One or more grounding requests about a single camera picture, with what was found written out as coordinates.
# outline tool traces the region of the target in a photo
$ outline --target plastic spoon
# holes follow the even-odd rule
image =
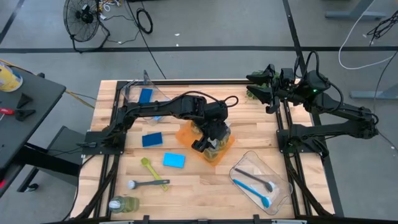
[[[143,185],[162,185],[162,184],[169,184],[170,180],[154,180],[154,181],[149,181],[149,182],[137,182],[135,180],[130,180],[128,183],[129,189],[135,189],[138,186],[143,186]]]
[[[156,171],[154,170],[154,168],[152,168],[152,166],[150,165],[150,160],[149,160],[149,159],[147,159],[147,158],[145,158],[145,157],[142,158],[142,159],[141,159],[141,164],[142,164],[144,167],[146,167],[146,168],[149,169],[149,171],[150,171],[151,174],[155,177],[155,179],[157,179],[157,180],[162,180],[162,178],[156,173]],[[167,186],[166,186],[165,184],[162,184],[161,187],[163,188],[164,191],[167,191],[167,190],[168,190],[168,188],[167,188]]]
[[[245,171],[243,171],[243,170],[241,170],[241,169],[239,169],[239,168],[235,168],[235,170],[238,171],[238,172],[240,172],[241,174],[245,175],[246,177],[250,177],[250,178],[252,178],[252,179],[254,179],[254,180],[256,180],[256,181],[258,181],[258,182],[264,184],[264,187],[265,187],[269,192],[272,192],[272,185],[271,185],[270,183],[266,182],[265,180],[261,180],[260,178],[256,177],[255,175],[251,175],[251,174],[249,174],[249,173],[247,173],[247,172],[245,172]]]
[[[263,205],[265,208],[269,208],[269,199],[268,199],[267,197],[262,196],[259,192],[256,192],[256,191],[253,190],[252,188],[248,187],[247,185],[245,185],[244,183],[242,183],[242,182],[240,182],[240,181],[238,181],[238,180],[236,180],[236,179],[233,179],[233,182],[234,182],[235,184],[238,184],[239,186],[243,187],[244,189],[246,189],[246,190],[252,192],[253,194],[257,195],[259,198],[261,198],[262,205]]]

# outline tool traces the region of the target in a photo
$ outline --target wooden table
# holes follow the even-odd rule
[[[116,83],[116,80],[101,82],[91,123],[92,131],[100,131],[109,124]],[[230,168],[244,153],[254,151],[269,167],[287,180],[284,158],[279,152],[275,134],[276,116],[266,114],[266,106],[258,100],[249,99],[246,96],[245,85],[160,85],[158,87],[169,98],[188,90],[202,91],[221,100],[229,95],[236,95],[239,104],[229,108],[227,119],[231,123],[231,133],[236,138],[235,143],[221,162],[212,167],[177,142],[175,133],[186,121],[169,116],[159,124],[151,126],[142,118],[137,119],[127,134],[126,149],[119,163],[115,195],[139,198],[140,208],[134,213],[112,214],[113,220],[142,220],[144,215],[150,215],[151,220],[248,219],[254,214],[259,214],[260,218],[294,218],[290,197],[279,212],[271,216],[242,194],[229,178]],[[312,125],[310,115],[302,106],[291,105],[290,110],[294,123]],[[287,127],[284,112],[282,115],[284,127]],[[141,137],[159,131],[163,134],[163,145],[143,149]],[[163,166],[165,152],[185,154],[185,167],[178,169]],[[168,191],[164,192],[159,186],[128,189],[128,180],[154,179],[141,165],[140,160],[143,157],[152,161],[152,166],[163,179],[170,179]],[[321,159],[315,153],[301,153],[301,160],[308,188],[324,208],[333,213]],[[79,194],[71,217],[78,215],[96,192],[102,161],[103,156],[97,155],[82,168]],[[296,189],[300,211],[303,213],[302,194],[298,187]],[[105,202],[108,193],[105,192],[104,195]],[[103,203],[102,215],[105,206],[106,203]]]

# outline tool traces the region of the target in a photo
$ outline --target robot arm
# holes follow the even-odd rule
[[[201,92],[189,91],[170,101],[126,103],[118,109],[116,119],[102,130],[98,143],[107,148],[120,148],[121,144],[124,144],[128,129],[137,118],[173,116],[178,119],[192,120],[203,133],[199,141],[193,142],[192,148],[203,152],[208,147],[214,147],[209,140],[222,140],[228,132],[228,127],[224,122],[228,117],[228,107],[230,107],[225,103],[228,98],[225,100],[214,99],[215,102],[207,103],[205,97],[188,95],[188,93],[205,95]]]
[[[341,124],[314,127],[293,124],[289,133],[289,141],[305,140],[314,136],[344,134],[354,138],[369,139],[378,134],[377,116],[367,108],[358,108],[343,103],[343,98],[340,101],[333,100],[324,91],[334,84],[316,71],[308,72],[297,84],[295,84],[295,75],[291,68],[283,68],[280,75],[277,76],[273,65],[268,65],[263,74],[248,75],[246,78],[260,86],[264,83],[267,84],[266,88],[247,86],[247,89],[258,97],[261,103],[269,105],[266,108],[266,112],[269,114],[279,108],[279,100],[286,100],[293,103],[294,106],[303,104],[305,110],[311,114],[329,113],[348,120]]]

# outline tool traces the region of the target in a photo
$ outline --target soap bottle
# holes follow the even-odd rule
[[[139,199],[135,197],[121,197],[116,196],[112,198],[109,202],[109,209],[113,213],[127,213],[127,212],[135,212],[139,208]]]

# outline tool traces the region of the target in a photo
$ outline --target concrete floor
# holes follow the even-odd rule
[[[323,17],[326,10],[349,9],[356,1],[289,1],[301,46],[340,46],[353,21],[332,21]],[[16,6],[16,1],[0,0],[0,30]],[[6,48],[71,48],[72,43],[63,26],[63,1],[25,0],[0,49]],[[133,10],[139,3],[131,4]],[[151,47],[261,45],[293,46],[282,1],[278,0],[164,0],[145,2],[154,21],[154,32],[146,35]],[[391,15],[398,4],[377,1],[371,8]],[[125,8],[113,7],[111,15],[127,15]],[[363,34],[378,22],[360,22],[347,42],[348,46],[368,45]],[[137,29],[131,21],[115,18],[106,21],[114,40],[128,40]],[[393,28],[375,45],[396,45],[397,28]],[[101,31],[93,40],[79,43],[80,47],[95,47],[103,38]],[[105,47],[143,47],[142,38]],[[343,52],[343,63],[364,65],[392,55],[393,52]],[[167,78],[243,78],[255,70],[273,63],[277,69],[292,67],[295,52],[227,51],[227,52],[154,52]],[[0,58],[20,65],[32,72],[44,72],[49,80],[65,85],[69,90],[96,96],[101,80],[133,79],[146,69],[152,79],[162,76],[147,52],[123,53],[58,53],[58,54],[0,54]],[[345,102],[372,108],[372,100],[353,100],[350,90],[373,90],[386,63],[362,70],[345,70],[338,63],[337,52],[320,52],[320,70],[338,85]],[[380,89],[398,82],[394,71],[398,63],[387,69]],[[338,98],[337,93],[330,95]],[[394,144],[398,144],[395,130],[398,125],[391,117],[397,114],[395,101],[378,101],[378,128]],[[49,114],[31,143],[47,147],[62,125],[85,133],[91,123],[93,110],[72,97],[64,95]],[[338,119],[322,115],[323,124]],[[328,140],[331,163],[346,217],[398,220],[396,185],[398,184],[397,152],[381,137],[359,140],[338,137]],[[35,192],[17,193],[16,188],[29,169],[24,169],[10,189],[0,199],[1,223],[54,222],[65,216],[72,204],[75,187],[39,172],[34,182],[40,185]]]

